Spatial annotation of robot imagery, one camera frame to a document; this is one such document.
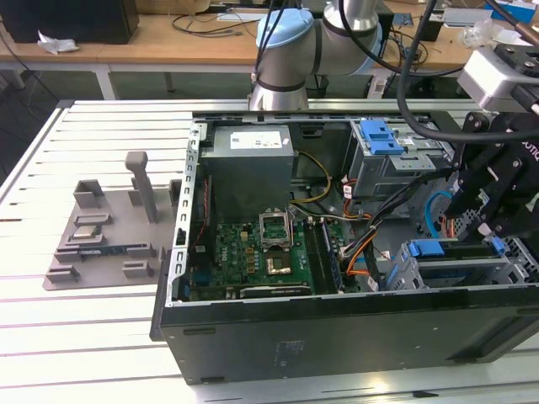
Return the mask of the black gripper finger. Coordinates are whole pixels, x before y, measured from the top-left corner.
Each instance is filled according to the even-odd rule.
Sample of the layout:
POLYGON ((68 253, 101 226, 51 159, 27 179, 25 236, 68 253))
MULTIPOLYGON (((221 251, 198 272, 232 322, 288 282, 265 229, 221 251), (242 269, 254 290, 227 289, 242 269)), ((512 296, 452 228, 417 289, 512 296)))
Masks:
MULTIPOLYGON (((470 112, 467 114, 462 132, 464 134, 479 135, 489 130, 490 120, 479 112, 470 112)), ((476 209, 478 203, 475 199, 478 197, 478 191, 472 192, 466 190, 466 182, 475 171, 475 159, 487 147, 486 144, 458 143, 455 144, 455 154, 451 165, 456 169, 456 191, 451 202, 446 209, 446 216, 449 219, 456 219, 468 209, 476 209)))
POLYGON ((516 205, 489 201, 481 210, 478 233, 483 237, 527 237, 538 231, 538 198, 516 205))

